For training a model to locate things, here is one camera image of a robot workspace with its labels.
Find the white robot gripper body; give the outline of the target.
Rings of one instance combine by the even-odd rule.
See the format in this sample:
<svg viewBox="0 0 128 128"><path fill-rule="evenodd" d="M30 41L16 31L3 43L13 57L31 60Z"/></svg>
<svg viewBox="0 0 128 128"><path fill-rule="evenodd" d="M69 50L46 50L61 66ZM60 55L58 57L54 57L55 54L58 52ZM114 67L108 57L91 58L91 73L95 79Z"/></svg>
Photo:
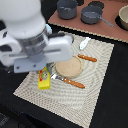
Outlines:
<svg viewBox="0 0 128 128"><path fill-rule="evenodd" d="M70 60L72 42L72 36L64 33L42 33L37 43L18 41L3 29L0 31L0 65L5 71L14 73L39 71L48 63Z"/></svg>

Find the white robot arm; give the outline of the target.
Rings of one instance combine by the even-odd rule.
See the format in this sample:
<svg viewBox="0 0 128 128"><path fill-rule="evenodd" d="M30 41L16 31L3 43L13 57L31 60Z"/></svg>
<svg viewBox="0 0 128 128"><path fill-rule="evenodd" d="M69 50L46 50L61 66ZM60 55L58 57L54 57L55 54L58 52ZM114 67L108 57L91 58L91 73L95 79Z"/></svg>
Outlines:
<svg viewBox="0 0 128 128"><path fill-rule="evenodd" d="M0 20L6 28L0 31L0 62L13 67L15 73L39 71L47 63L72 58L72 36L45 31L40 0L0 0Z"/></svg>

